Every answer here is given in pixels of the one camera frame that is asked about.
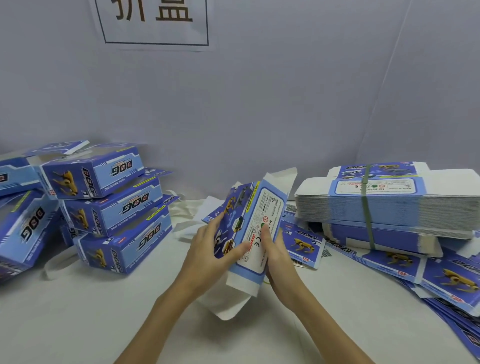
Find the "green strap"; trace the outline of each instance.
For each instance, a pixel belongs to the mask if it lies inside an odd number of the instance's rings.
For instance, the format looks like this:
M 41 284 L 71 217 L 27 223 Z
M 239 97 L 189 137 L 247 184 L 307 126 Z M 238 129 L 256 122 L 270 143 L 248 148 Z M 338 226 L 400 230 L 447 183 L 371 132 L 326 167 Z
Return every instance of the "green strap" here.
M 361 204 L 363 207 L 363 214 L 365 215 L 365 223 L 367 224 L 367 232 L 368 232 L 368 239 L 370 243 L 370 249 L 375 249 L 375 240 L 373 239 L 373 231 L 372 231 L 372 216 L 370 214 L 370 209 L 368 208 L 368 199 L 367 199 L 367 183 L 368 183 L 368 176 L 370 174 L 370 167 L 371 165 L 368 164 L 367 168 L 365 169 L 365 175 L 361 180 Z

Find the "sign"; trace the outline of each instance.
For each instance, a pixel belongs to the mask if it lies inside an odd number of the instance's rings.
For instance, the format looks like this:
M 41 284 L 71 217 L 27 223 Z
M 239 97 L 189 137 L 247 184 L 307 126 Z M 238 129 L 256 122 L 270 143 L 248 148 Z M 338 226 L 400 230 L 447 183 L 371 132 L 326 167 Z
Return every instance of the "sign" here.
M 89 0 L 100 38 L 120 49 L 209 50 L 213 0 Z

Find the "person's left hand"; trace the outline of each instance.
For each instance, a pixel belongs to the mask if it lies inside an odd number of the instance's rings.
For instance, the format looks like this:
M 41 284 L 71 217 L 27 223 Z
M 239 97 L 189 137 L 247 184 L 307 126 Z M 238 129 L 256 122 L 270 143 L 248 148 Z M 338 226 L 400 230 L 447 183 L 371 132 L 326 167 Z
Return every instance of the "person's left hand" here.
M 208 225 L 198 229 L 175 279 L 174 285 L 186 290 L 192 301 L 212 287 L 250 247 L 249 242 L 243 242 L 220 259 L 214 256 L 215 233 L 223 216 L 222 212 Z

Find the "white wall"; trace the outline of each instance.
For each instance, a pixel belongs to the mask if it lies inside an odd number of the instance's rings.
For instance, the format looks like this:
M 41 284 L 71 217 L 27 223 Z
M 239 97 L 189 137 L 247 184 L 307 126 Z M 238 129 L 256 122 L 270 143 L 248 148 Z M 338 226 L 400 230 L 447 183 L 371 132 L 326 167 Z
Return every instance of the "white wall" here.
M 191 198 L 292 166 L 298 183 L 323 175 L 355 161 L 408 3 L 218 0 L 216 50 L 192 53 L 105 49 L 87 0 L 6 1 L 0 151 L 148 143 Z
M 480 172 L 480 2 L 413 0 L 358 162 Z

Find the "table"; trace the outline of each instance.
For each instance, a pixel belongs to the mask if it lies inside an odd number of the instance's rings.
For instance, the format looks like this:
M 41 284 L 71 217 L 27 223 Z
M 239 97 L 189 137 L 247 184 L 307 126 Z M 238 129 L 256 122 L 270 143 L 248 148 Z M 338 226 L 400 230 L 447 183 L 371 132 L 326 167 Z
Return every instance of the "table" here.
M 0 363 L 113 363 L 174 280 L 189 245 L 173 234 L 128 277 L 86 267 L 45 280 L 27 271 L 0 287 Z M 450 328 L 390 277 L 329 249 L 301 278 L 377 364 L 477 361 Z M 230 321 L 192 304 L 159 363 L 323 363 L 300 321 L 262 285 Z

